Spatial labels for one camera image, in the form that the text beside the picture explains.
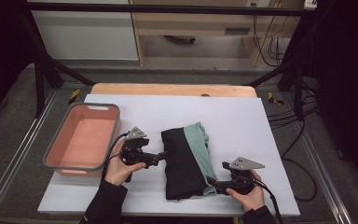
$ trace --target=green cloth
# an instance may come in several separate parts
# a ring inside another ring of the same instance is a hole
[[[204,176],[205,183],[209,186],[203,191],[203,194],[216,193],[215,188],[209,185],[206,180],[206,175],[217,179],[210,159],[211,151],[208,148],[209,136],[200,122],[185,127],[184,132],[194,158]]]

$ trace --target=white table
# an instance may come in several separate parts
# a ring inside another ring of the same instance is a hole
[[[257,170],[277,198],[283,217],[299,216],[299,210],[272,136],[261,100],[241,97],[144,96],[90,94],[89,103],[111,103],[121,112],[121,132],[134,126],[147,133],[145,152],[163,151],[160,132],[200,121],[210,137],[211,161],[219,180],[229,180],[222,161],[232,162],[239,156],[260,162]],[[127,216],[241,216],[241,206],[225,195],[193,197],[187,200],[165,199],[165,161],[135,173],[123,204]],[[61,176],[55,173],[38,211],[49,214],[82,214],[87,209],[100,179]],[[266,205],[274,208],[265,193]]]

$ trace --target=wall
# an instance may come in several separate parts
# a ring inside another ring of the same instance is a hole
[[[128,4],[127,0],[30,2]],[[65,60],[138,60],[130,13],[34,11],[48,53]]]

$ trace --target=floor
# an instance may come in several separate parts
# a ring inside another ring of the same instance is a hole
[[[272,70],[273,67],[261,63],[252,67],[243,48],[241,40],[235,37],[197,37],[193,44],[184,39],[171,36],[154,36],[149,38],[146,48],[145,63],[142,67],[133,65],[98,65],[89,68],[84,64],[72,64],[85,77],[101,82],[137,82],[137,83],[185,83],[185,84],[228,84],[241,85],[248,83]],[[281,52],[284,51],[282,40]],[[277,60],[268,58],[268,63]],[[53,109],[48,112],[47,119],[39,127],[39,135],[32,139],[26,155],[18,155],[21,141],[27,138],[27,132],[34,122],[35,94],[34,70],[32,66],[25,69],[19,80],[13,85],[0,108],[0,180],[7,172],[16,175],[8,182],[6,188],[0,188],[0,223],[76,223],[79,217],[50,216],[39,214],[36,208],[43,196],[51,171],[42,164],[43,154],[49,137],[52,136],[63,113],[68,107],[68,100],[78,83],[69,77],[64,87],[57,91]],[[271,130],[277,147],[283,154],[299,135],[302,123],[288,122],[292,120],[290,109],[293,107],[293,93],[278,92],[275,77],[264,85],[257,87],[258,97],[263,101]],[[76,101],[81,102],[90,92],[90,87],[80,86],[81,91]],[[275,101],[270,101],[269,92]],[[298,198],[300,217],[285,219],[285,223],[358,223],[358,173],[349,161],[342,161],[337,155],[334,139],[318,114],[311,92],[304,91],[304,110],[312,112],[306,117],[304,132],[293,144],[288,159],[296,161],[306,171],[290,161],[283,161],[289,176],[292,190]],[[326,171],[320,177],[310,157],[317,155]],[[12,159],[21,166],[14,167]],[[313,198],[314,185],[317,182],[317,193]],[[337,217],[349,214],[349,219],[340,222]]]

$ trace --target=wooden edge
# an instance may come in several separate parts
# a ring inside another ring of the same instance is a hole
[[[98,83],[91,94],[257,97],[249,86]]]

